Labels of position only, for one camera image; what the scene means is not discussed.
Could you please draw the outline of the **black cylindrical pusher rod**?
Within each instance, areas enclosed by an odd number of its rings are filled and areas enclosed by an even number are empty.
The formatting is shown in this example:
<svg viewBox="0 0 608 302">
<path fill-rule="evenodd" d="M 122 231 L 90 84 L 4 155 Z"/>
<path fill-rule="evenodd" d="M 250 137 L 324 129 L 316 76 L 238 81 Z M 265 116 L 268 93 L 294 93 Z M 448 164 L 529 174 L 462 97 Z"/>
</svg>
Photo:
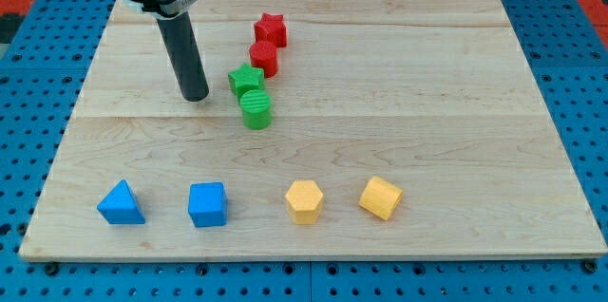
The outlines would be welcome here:
<svg viewBox="0 0 608 302">
<path fill-rule="evenodd" d="M 158 19 L 157 25 L 181 96 L 188 102 L 205 99 L 209 94 L 209 87 L 189 14 L 184 12 L 173 19 Z"/>
</svg>

